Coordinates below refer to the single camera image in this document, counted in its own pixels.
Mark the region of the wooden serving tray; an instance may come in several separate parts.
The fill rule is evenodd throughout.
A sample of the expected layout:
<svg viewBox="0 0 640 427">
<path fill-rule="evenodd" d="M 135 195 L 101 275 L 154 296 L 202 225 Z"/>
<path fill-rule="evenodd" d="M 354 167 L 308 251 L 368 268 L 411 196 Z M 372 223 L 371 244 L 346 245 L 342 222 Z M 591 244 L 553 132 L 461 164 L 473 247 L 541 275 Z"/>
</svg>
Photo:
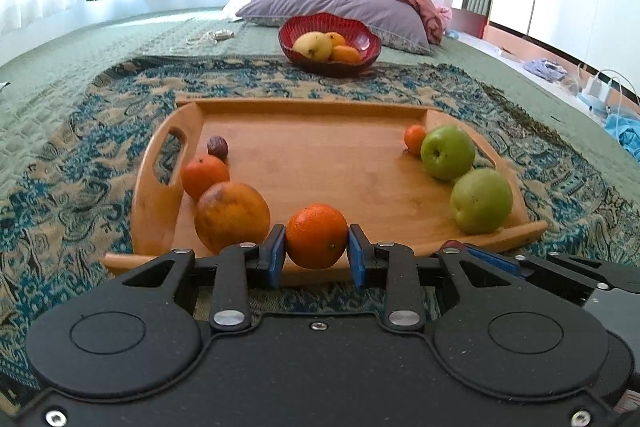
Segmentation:
<svg viewBox="0 0 640 427">
<path fill-rule="evenodd" d="M 410 124 L 451 124 L 441 110 L 419 105 L 295 100 L 295 98 L 179 98 L 156 128 L 134 184 L 129 254 L 103 262 L 122 273 L 171 249 L 206 253 L 193 224 L 193 202 L 181 180 L 154 171 L 167 138 L 180 141 L 180 161 L 204 153 L 209 138 L 229 144 L 232 179 L 262 194 L 273 223 L 323 202 L 360 225 L 374 243 L 394 241 L 426 256 L 462 239 L 451 216 L 449 184 L 432 179 L 408 155 Z"/>
</svg>

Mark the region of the red fruit bowl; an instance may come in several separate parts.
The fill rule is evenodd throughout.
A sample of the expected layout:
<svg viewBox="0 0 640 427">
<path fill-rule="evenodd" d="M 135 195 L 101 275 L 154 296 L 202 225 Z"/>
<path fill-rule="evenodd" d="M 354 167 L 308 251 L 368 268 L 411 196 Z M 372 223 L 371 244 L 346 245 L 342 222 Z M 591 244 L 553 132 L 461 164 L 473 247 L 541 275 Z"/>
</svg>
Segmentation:
<svg viewBox="0 0 640 427">
<path fill-rule="evenodd" d="M 280 28 L 285 57 L 305 72 L 358 77 L 378 59 L 381 43 L 364 23 L 329 13 L 290 17 Z"/>
</svg>

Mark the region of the orange fruit in bowl back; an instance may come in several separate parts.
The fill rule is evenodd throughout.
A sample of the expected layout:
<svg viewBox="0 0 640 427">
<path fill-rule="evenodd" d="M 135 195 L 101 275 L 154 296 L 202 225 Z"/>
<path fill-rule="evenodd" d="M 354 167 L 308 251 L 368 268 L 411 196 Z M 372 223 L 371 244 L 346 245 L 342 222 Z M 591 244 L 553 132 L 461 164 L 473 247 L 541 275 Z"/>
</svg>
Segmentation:
<svg viewBox="0 0 640 427">
<path fill-rule="evenodd" d="M 326 32 L 326 36 L 330 39 L 332 46 L 344 46 L 346 44 L 345 38 L 335 31 Z"/>
</svg>

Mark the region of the dark red date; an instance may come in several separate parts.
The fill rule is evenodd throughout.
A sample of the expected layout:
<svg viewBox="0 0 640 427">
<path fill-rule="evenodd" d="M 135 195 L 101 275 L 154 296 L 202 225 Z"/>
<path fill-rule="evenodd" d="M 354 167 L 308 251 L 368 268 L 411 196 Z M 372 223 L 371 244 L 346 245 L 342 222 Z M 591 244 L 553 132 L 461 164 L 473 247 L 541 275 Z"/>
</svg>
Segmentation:
<svg viewBox="0 0 640 427">
<path fill-rule="evenodd" d="M 221 135 L 213 135 L 207 140 L 207 153 L 223 162 L 227 161 L 229 155 L 229 145 Z"/>
</svg>

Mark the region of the green apple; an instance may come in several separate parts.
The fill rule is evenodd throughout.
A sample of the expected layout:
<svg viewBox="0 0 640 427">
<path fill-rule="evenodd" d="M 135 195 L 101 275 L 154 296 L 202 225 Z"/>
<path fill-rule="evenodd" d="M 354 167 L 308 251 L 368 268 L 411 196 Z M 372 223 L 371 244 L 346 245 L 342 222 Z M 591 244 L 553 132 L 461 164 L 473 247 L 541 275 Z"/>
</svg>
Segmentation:
<svg viewBox="0 0 640 427">
<path fill-rule="evenodd" d="M 446 124 L 425 135 L 420 157 L 430 176 L 440 181 L 454 181 L 472 168 L 475 144 L 460 127 Z"/>
<path fill-rule="evenodd" d="M 513 195 L 500 172 L 478 168 L 457 179 L 449 202 L 454 222 L 462 232 L 488 234 L 498 230 L 509 217 Z"/>
</svg>

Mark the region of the large orange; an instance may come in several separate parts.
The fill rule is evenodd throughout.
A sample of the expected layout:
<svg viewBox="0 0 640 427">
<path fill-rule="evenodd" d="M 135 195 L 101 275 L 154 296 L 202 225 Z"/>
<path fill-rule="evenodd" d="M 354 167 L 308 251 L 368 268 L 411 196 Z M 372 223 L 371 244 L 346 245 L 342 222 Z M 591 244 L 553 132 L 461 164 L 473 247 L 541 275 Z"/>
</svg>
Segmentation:
<svg viewBox="0 0 640 427">
<path fill-rule="evenodd" d="M 239 243 L 259 244 L 270 231 L 269 206 L 245 183 L 221 182 L 209 187 L 194 211 L 194 228 L 212 255 Z"/>
</svg>

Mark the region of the patterned blue beige throw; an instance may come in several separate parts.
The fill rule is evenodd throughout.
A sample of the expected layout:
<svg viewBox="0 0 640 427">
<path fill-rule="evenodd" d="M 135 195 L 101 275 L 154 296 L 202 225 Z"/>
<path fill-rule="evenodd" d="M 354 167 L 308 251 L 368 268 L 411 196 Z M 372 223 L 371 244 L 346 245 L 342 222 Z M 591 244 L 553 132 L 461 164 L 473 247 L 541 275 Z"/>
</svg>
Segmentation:
<svg viewBox="0 0 640 427">
<path fill-rule="evenodd" d="M 1 203 L 1 406 L 37 393 L 25 336 L 42 312 L 105 280 L 100 259 L 131 248 L 134 178 L 179 95 L 433 105 L 472 124 L 515 167 L 529 214 L 548 222 L 529 252 L 634 265 L 639 167 L 582 124 L 555 130 L 469 67 L 380 64 L 357 79 L 307 74 L 276 58 L 142 56 L 101 72 Z"/>
</svg>

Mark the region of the small tangerine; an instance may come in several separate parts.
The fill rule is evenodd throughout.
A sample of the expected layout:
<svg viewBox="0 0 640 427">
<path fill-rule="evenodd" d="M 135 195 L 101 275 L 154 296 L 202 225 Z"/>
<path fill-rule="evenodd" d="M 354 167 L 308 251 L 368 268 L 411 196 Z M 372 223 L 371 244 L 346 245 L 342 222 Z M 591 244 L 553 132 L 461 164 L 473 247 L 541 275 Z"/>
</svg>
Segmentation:
<svg viewBox="0 0 640 427">
<path fill-rule="evenodd" d="M 285 229 L 288 257 L 304 269 L 335 265 L 348 242 L 348 224 L 335 208 L 312 204 L 295 213 Z"/>
<path fill-rule="evenodd" d="M 421 155 L 421 146 L 425 139 L 426 130 L 422 124 L 412 124 L 404 132 L 404 143 L 407 152 L 414 156 L 419 157 Z"/>
<path fill-rule="evenodd" d="M 183 191 L 198 200 L 214 184 L 230 180 L 227 165 L 212 155 L 193 157 L 180 171 Z"/>
</svg>

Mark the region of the green quilted bedspread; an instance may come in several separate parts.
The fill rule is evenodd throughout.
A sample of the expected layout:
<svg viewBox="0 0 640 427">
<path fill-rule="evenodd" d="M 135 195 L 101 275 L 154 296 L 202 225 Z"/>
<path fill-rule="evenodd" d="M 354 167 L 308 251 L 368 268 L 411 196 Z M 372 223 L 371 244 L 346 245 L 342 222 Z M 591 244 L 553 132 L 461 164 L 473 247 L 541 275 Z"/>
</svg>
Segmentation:
<svg viewBox="0 0 640 427">
<path fill-rule="evenodd" d="M 70 116 L 89 83 L 139 55 L 279 55 L 277 29 L 223 20 L 215 11 L 143 17 L 93 26 L 20 55 L 1 67 L 1 192 L 17 182 L 38 148 Z M 491 84 L 597 167 L 626 199 L 639 200 L 639 165 L 563 93 L 510 67 L 468 40 L 446 39 L 431 56 L 382 49 L 385 63 L 451 64 Z"/>
</svg>

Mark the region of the blue clothes pile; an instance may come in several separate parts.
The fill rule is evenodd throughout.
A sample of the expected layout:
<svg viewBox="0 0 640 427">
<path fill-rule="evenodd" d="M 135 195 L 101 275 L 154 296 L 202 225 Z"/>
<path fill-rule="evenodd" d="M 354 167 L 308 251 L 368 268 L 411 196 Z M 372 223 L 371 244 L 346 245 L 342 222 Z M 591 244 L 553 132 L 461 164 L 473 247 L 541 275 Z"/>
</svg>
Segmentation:
<svg viewBox="0 0 640 427">
<path fill-rule="evenodd" d="M 548 82 L 560 82 L 567 74 L 566 69 L 561 64 L 546 58 L 537 58 L 537 60 L 525 62 L 523 68 L 526 72 L 530 72 L 532 75 Z"/>
</svg>

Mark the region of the yellow mango in bowl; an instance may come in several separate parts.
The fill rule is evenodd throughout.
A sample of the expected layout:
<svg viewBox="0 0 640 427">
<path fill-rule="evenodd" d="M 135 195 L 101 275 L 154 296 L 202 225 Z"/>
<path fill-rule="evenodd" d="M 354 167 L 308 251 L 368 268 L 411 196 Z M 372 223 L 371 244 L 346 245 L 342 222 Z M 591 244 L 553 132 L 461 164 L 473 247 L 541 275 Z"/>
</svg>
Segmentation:
<svg viewBox="0 0 640 427">
<path fill-rule="evenodd" d="M 330 39 L 320 31 L 308 31 L 300 35 L 293 44 L 296 53 L 321 63 L 329 61 L 332 49 Z"/>
</svg>

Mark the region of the orange fruit in bowl front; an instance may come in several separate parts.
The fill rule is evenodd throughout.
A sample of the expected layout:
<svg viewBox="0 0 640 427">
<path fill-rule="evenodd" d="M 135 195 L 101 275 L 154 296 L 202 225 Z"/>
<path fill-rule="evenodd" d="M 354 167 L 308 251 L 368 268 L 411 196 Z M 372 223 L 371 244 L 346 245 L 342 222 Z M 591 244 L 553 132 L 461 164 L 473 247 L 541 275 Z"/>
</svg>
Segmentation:
<svg viewBox="0 0 640 427">
<path fill-rule="evenodd" d="M 332 49 L 330 61 L 341 64 L 360 64 L 362 57 L 358 49 L 346 46 L 346 44 L 339 44 Z"/>
</svg>

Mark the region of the orange fruit in bowl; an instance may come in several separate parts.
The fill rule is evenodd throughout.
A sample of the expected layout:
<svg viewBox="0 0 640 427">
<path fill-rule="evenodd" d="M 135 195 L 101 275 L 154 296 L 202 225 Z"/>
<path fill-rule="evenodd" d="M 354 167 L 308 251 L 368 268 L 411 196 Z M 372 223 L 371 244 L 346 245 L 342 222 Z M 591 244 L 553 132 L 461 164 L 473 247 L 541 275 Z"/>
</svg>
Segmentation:
<svg viewBox="0 0 640 427">
<path fill-rule="evenodd" d="M 358 49 L 346 46 L 346 44 L 339 44 L 332 49 L 330 61 L 341 64 L 360 64 L 362 57 Z"/>
<path fill-rule="evenodd" d="M 345 38 L 335 31 L 326 32 L 326 36 L 330 39 L 332 46 L 344 46 L 346 44 Z"/>
</svg>

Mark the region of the purple pillow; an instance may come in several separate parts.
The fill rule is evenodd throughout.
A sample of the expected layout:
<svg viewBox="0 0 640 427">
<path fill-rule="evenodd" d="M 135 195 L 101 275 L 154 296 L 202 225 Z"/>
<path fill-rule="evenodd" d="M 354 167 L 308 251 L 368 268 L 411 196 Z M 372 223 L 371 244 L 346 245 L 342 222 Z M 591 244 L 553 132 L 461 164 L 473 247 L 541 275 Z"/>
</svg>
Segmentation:
<svg viewBox="0 0 640 427">
<path fill-rule="evenodd" d="M 250 0 L 236 15 L 256 25 L 278 27 L 293 16 L 318 13 L 359 20 L 383 46 L 418 55 L 432 53 L 420 15 L 399 0 Z"/>
</svg>

